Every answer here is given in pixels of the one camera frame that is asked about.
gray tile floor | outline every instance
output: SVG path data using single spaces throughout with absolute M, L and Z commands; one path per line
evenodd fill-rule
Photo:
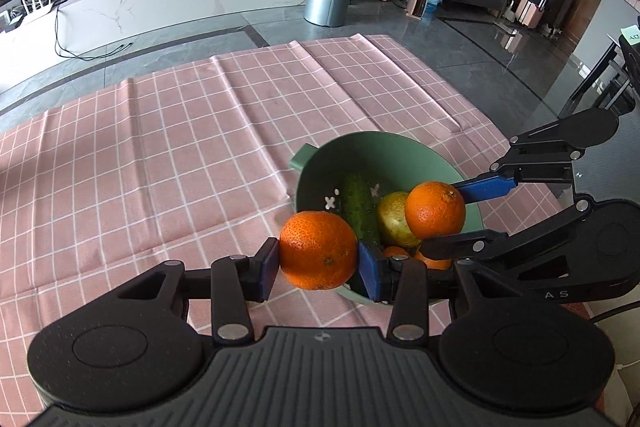
M 114 42 L 87 55 L 120 52 L 83 62 L 70 59 L 0 94 L 0 132 L 79 96 L 126 78 L 211 55 L 284 42 L 361 34 L 388 34 L 479 107 L 506 136 L 555 120 L 581 78 L 568 57 L 529 32 L 518 50 L 500 44 L 505 33 L 478 10 L 441 10 L 416 22 L 392 3 L 370 0 L 349 8 L 341 28 L 314 26 L 303 7 L 230 14 L 170 26 Z

bowl handle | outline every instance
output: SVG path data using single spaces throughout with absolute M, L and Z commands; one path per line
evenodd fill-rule
M 293 155 L 293 158 L 289 160 L 289 167 L 295 169 L 298 172 L 302 172 L 302 169 L 305 167 L 306 163 L 311 159 L 318 147 L 314 147 L 313 145 L 309 145 L 305 143 L 298 152 Z

silver screw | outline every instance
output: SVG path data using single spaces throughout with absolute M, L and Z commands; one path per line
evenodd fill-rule
M 238 341 L 249 334 L 249 328 L 242 324 L 225 324 L 218 328 L 218 336 L 226 341 Z
M 393 334 L 399 341 L 416 341 L 424 335 L 424 330 L 415 324 L 400 324 L 394 328 Z

green bowl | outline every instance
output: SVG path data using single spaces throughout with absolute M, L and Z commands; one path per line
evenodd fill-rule
M 463 180 L 458 171 L 426 145 L 399 134 L 379 131 L 346 134 L 320 149 L 305 144 L 289 166 L 300 172 L 295 199 L 297 212 L 335 212 L 331 208 L 332 198 L 334 204 L 337 201 L 335 190 L 345 176 L 353 172 L 364 175 L 372 188 L 377 189 L 376 202 L 391 192 L 410 192 L 422 182 L 437 180 L 453 184 Z M 468 204 L 463 232 L 482 228 L 478 205 Z M 372 302 L 346 286 L 336 291 L 358 303 Z

checkered tablecloth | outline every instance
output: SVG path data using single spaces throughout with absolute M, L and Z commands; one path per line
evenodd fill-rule
M 386 36 L 292 42 L 124 80 L 5 133 L 0 145 L 0 425 L 41 409 L 26 367 L 35 333 L 166 259 L 188 269 L 252 255 L 292 214 L 289 159 L 359 130 L 402 134 L 471 177 L 507 150 L 479 110 Z M 481 204 L 517 232 L 559 210 L 543 185 Z M 267 324 L 385 329 L 390 309 L 279 275 Z M 446 310 L 431 311 L 432 333 Z M 210 331 L 209 303 L 190 323 Z

